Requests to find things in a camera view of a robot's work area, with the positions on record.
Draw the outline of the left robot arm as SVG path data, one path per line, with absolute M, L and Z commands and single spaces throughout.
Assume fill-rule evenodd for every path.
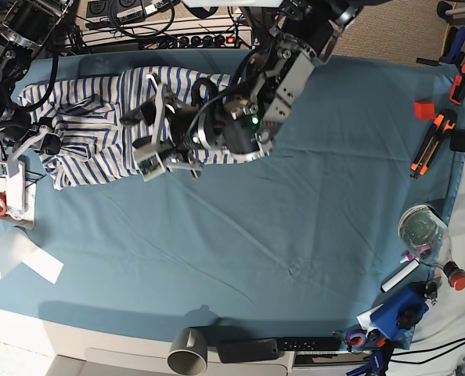
M 312 72 L 330 59 L 363 8 L 360 1 L 284 1 L 275 16 L 246 13 L 260 45 L 225 84 L 193 76 L 180 90 L 159 74 L 145 73 L 151 97 L 121 119 L 125 127 L 150 129 L 132 144 L 142 177 L 177 169 L 198 177 L 205 165 L 268 156 Z

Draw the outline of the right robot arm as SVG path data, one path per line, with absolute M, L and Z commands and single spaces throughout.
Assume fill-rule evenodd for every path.
M 31 149 L 56 155 L 61 131 L 50 117 L 37 121 L 31 115 L 43 107 L 55 88 L 59 56 L 52 42 L 54 29 L 67 15 L 72 1 L 15 1 L 7 12 L 0 34 L 0 174 L 11 178 L 20 172 L 19 157 Z M 52 49 L 52 70 L 45 93 L 30 105 L 14 103 L 11 95 L 28 72 L 39 49 Z

